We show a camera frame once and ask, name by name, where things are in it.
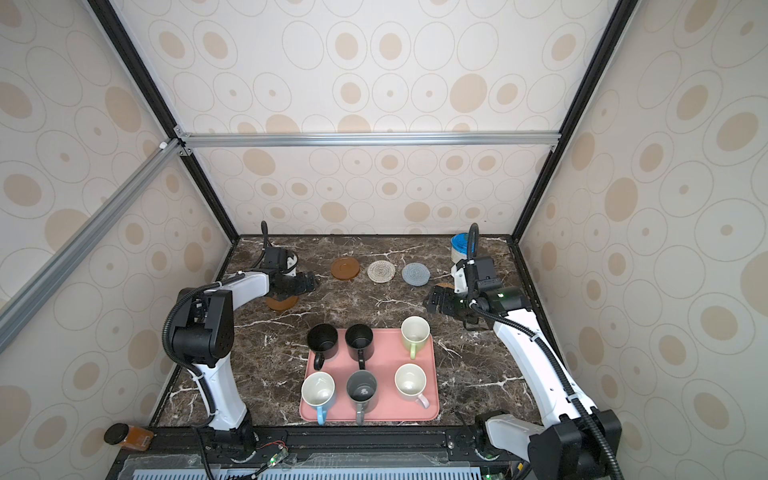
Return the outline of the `dark wooden coaster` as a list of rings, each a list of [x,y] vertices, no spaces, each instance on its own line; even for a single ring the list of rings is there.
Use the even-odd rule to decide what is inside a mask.
[[[298,296],[291,296],[284,300],[277,300],[275,298],[266,297],[265,304],[267,307],[276,312],[284,312],[293,308],[299,301]]]

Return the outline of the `blue-grey woven coaster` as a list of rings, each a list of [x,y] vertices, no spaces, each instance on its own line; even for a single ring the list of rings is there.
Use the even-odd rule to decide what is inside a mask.
[[[405,265],[401,272],[405,283],[415,287],[426,285],[430,278],[430,270],[422,263],[412,262]]]

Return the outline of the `white woven coaster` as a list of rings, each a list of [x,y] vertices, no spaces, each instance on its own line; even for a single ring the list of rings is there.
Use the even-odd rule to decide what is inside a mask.
[[[393,263],[387,260],[377,260],[368,266],[366,273],[372,282],[384,284],[394,278],[396,267]]]

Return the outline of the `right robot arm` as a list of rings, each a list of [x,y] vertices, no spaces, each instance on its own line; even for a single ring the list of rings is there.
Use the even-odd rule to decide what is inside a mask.
[[[510,479],[623,478],[617,458],[620,420],[612,410],[599,409],[577,385],[521,289],[490,290],[472,299],[435,286],[423,305],[430,313],[461,321],[466,329],[486,323],[514,358],[539,409],[539,424],[501,411],[477,417],[481,458],[494,460],[504,452],[516,456]]]

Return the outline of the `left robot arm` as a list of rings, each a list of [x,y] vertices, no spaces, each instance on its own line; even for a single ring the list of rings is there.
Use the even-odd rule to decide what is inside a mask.
[[[235,310],[259,298],[300,296],[316,286],[314,273],[298,269],[296,253],[268,243],[250,269],[179,292],[163,326],[162,345],[197,386],[207,412],[201,429],[215,442],[250,451],[257,441],[231,367]]]

